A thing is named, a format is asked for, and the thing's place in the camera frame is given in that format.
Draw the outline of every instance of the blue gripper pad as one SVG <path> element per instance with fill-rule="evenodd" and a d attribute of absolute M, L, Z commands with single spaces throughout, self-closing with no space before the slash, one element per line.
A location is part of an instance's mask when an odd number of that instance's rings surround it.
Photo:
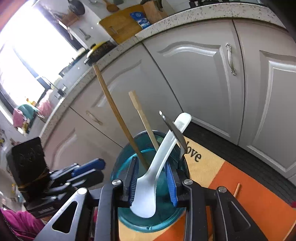
<path fill-rule="evenodd" d="M 92 161 L 89 161 L 88 163 L 85 163 L 83 164 L 82 166 L 78 167 L 77 169 L 75 169 L 73 172 L 72 172 L 72 177 L 76 177 L 80 174 L 83 174 L 89 170 L 92 170 L 92 169 L 97 169 L 97 170 L 103 170 L 105 168 L 105 161 L 101 158 L 97 158 L 97 159 L 94 159 Z"/>
<path fill-rule="evenodd" d="M 174 207 L 176 207 L 178 203 L 177 186 L 173 177 L 172 169 L 168 161 L 165 163 L 165 175 L 167 178 L 168 190 L 170 193 L 170 200 L 172 201 Z"/>
<path fill-rule="evenodd" d="M 134 168 L 132 170 L 132 177 L 131 177 L 131 182 L 129 185 L 129 190 L 128 190 L 128 202 L 130 206 L 133 203 L 133 200 L 135 198 L 135 192 L 136 192 L 136 186 L 137 186 L 137 180 L 138 180 L 138 173 L 139 173 L 139 160 L 137 157 L 133 157 L 132 161 L 135 161 Z"/>

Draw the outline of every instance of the wooden spoon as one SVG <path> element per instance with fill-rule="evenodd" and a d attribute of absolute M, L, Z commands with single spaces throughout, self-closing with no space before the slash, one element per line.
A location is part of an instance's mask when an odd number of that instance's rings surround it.
<path fill-rule="evenodd" d="M 117 12 L 119 8 L 115 4 L 109 3 L 107 0 L 103 0 L 106 3 L 106 8 L 109 12 Z"/>

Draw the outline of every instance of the frying pan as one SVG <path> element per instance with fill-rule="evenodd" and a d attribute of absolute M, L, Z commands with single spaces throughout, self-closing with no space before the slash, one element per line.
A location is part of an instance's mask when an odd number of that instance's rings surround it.
<path fill-rule="evenodd" d="M 77 16 L 85 14 L 85 8 L 83 6 L 83 3 L 79 0 L 68 0 L 69 3 L 69 9 Z"/>

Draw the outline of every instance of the transparent teal container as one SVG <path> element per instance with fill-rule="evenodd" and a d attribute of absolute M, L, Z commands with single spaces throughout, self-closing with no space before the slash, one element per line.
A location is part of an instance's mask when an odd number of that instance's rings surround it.
<path fill-rule="evenodd" d="M 165 137 L 165 134 L 159 131 L 153 132 L 157 142 L 160 145 L 163 141 L 163 138 Z M 147 132 L 143 131 L 139 133 L 134 139 L 145 160 L 150 165 L 156 151 Z M 179 155 L 180 148 L 178 145 L 175 145 L 169 156 L 169 159 L 173 161 L 175 168 L 178 166 Z M 116 160 L 111 173 L 111 180 L 119 178 L 120 174 L 127 171 L 133 156 L 136 156 L 134 150 L 130 144 L 126 145 Z M 189 176 L 188 167 L 184 162 L 181 168 L 186 172 L 187 176 Z M 138 177 L 143 176 L 145 173 L 146 170 L 142 166 L 141 162 L 139 162 Z M 160 173 L 156 187 L 156 213 L 151 218 L 141 218 L 136 216 L 129 208 L 118 208 L 118 218 L 130 229 L 143 233 L 150 233 L 162 230 L 173 224 L 180 217 L 184 210 L 184 208 L 175 208 L 173 206 L 170 200 L 165 171 L 163 169 Z"/>

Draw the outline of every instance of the countertop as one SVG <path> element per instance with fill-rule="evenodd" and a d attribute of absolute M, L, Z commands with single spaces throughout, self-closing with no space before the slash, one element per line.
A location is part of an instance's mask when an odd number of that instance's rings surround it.
<path fill-rule="evenodd" d="M 285 28 L 283 23 L 269 8 L 261 5 L 235 2 L 200 6 L 171 15 L 142 30 L 107 53 L 97 62 L 97 65 L 102 71 L 113 60 L 134 45 L 162 31 L 187 23 L 215 18 L 248 18 L 269 22 Z M 58 124 L 67 108 L 95 76 L 96 74 L 93 68 L 90 67 L 72 86 L 67 95 L 59 101 L 40 133 L 43 147 L 46 146 L 55 126 Z"/>

